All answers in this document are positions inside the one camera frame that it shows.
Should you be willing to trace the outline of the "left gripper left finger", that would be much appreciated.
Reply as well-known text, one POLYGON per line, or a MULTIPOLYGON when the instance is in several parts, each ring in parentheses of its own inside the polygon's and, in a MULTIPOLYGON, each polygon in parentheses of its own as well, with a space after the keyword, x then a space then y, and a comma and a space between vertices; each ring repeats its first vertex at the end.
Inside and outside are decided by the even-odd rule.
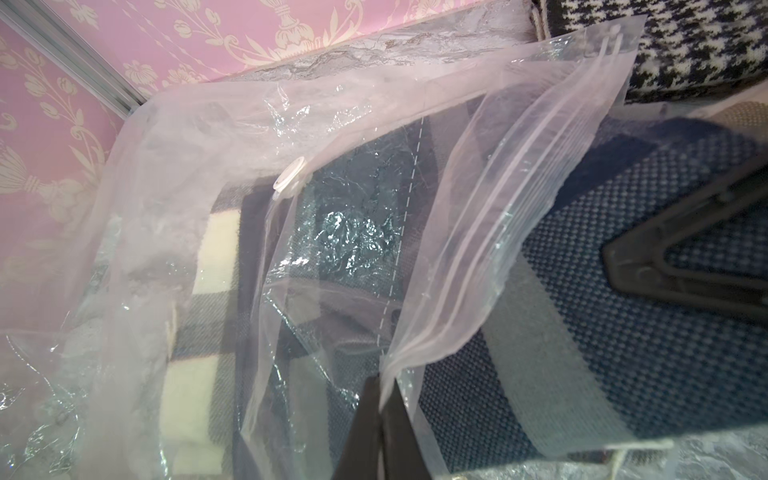
POLYGON ((376 480, 381 453, 379 376, 369 377, 363 387, 333 480, 376 480))

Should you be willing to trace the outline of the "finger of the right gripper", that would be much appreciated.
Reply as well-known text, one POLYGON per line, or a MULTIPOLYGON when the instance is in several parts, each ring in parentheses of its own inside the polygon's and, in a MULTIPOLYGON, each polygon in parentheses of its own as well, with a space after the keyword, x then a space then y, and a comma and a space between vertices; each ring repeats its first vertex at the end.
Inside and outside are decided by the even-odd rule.
POLYGON ((610 286, 622 293, 767 322, 767 282, 675 267, 668 249, 767 200, 767 163, 749 161, 602 247, 610 286))

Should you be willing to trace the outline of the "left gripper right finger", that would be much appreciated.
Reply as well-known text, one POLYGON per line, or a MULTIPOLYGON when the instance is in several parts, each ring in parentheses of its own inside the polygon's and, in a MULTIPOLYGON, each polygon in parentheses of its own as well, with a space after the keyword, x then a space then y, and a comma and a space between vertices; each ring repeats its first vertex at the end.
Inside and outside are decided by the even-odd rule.
POLYGON ((383 478, 386 480, 431 480, 400 388, 392 393, 381 412, 383 478))

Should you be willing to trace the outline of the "navy grey checked scarf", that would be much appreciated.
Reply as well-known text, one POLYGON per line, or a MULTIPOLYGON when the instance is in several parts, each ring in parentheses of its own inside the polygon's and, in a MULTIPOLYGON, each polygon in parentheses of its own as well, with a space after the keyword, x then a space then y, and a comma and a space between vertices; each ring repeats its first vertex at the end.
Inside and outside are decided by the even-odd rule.
MULTIPOLYGON (((766 106, 607 119, 574 170, 530 182, 524 224, 478 199, 513 121, 483 96, 381 128, 287 194, 220 193, 161 395, 173 475, 332 478, 376 375, 380 422, 397 383, 451 473, 766 422, 767 322, 619 292, 602 257, 767 163, 766 106)), ((665 259, 767 282, 767 200, 665 259)))

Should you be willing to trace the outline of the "black white houndstooth scarf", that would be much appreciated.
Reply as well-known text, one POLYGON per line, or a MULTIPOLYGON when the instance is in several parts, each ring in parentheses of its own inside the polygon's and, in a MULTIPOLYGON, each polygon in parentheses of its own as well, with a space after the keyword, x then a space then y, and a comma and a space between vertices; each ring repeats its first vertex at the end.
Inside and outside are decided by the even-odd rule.
POLYGON ((552 38, 644 15, 630 102, 682 100, 767 77, 765 1, 532 1, 537 36, 552 38))

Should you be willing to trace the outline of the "clear plastic vacuum bag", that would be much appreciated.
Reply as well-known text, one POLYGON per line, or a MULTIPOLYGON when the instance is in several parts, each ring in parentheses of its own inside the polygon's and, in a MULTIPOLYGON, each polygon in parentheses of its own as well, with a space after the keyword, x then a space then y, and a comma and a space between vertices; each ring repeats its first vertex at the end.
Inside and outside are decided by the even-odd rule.
POLYGON ((1 475, 328 479, 365 383, 432 470, 767 420, 767 5, 536 5, 113 114, 1 28, 1 475))

